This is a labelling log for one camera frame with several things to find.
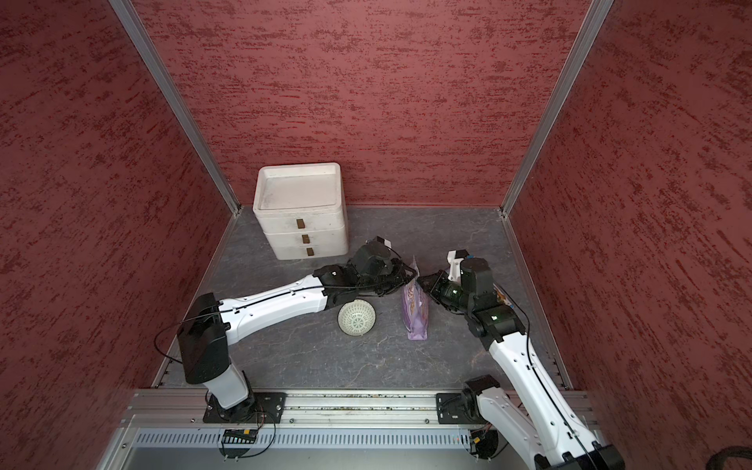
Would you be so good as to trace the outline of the purple oats bag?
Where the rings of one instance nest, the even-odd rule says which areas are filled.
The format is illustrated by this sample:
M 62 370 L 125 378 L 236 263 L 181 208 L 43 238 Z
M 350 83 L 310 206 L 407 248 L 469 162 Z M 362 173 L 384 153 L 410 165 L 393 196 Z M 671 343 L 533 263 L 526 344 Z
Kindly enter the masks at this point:
M 426 341 L 429 325 L 429 298 L 417 278 L 403 287 L 403 324 L 411 341 Z

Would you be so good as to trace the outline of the green patterned breakfast bowl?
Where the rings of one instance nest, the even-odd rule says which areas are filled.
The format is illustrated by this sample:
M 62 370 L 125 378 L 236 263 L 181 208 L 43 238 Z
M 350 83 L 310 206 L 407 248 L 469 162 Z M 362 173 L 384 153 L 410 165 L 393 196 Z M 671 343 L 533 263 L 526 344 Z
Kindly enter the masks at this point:
M 352 301 L 343 305 L 338 312 L 338 325 L 349 336 L 365 335 L 371 331 L 375 322 L 376 310 L 366 301 Z

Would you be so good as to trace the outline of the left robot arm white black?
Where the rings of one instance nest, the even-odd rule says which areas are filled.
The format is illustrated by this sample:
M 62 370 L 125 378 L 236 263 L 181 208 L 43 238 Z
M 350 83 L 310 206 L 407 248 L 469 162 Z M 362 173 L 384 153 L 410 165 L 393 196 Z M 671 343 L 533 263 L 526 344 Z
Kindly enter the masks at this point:
M 218 300 L 198 297 L 176 338 L 185 381 L 210 393 L 211 407 L 230 416 L 255 404 L 249 381 L 232 363 L 229 347 L 277 323 L 342 307 L 364 295 L 384 297 L 417 278 L 417 270 L 376 237 L 348 262 L 329 264 L 291 284 L 260 294 Z

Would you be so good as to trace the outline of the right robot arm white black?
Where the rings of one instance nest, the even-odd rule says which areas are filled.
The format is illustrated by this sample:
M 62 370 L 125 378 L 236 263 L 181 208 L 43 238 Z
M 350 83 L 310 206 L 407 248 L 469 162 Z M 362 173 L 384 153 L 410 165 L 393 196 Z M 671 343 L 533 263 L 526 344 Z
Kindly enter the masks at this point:
M 497 287 L 486 260 L 463 257 L 417 283 L 434 302 L 465 318 L 516 391 L 520 407 L 494 380 L 479 377 L 466 382 L 464 407 L 491 424 L 528 468 L 625 468 L 617 448 L 603 444 L 561 395 L 532 345 L 528 316 Z

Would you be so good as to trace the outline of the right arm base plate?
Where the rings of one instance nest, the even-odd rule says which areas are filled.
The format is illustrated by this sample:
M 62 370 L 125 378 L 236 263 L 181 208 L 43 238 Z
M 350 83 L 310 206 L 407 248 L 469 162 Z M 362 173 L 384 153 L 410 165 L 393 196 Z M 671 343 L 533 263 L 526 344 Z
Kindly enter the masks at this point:
M 486 421 L 479 413 L 476 396 L 472 393 L 440 393 L 436 395 L 438 421 L 442 425 L 482 425 Z

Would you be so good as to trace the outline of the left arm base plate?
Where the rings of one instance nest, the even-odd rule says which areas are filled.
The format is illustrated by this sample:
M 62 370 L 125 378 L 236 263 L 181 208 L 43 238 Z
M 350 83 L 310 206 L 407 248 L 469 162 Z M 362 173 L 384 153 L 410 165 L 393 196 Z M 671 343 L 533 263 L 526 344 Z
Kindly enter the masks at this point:
M 255 393 L 230 409 L 223 409 L 210 392 L 205 394 L 203 422 L 208 424 L 279 424 L 284 413 L 285 393 Z

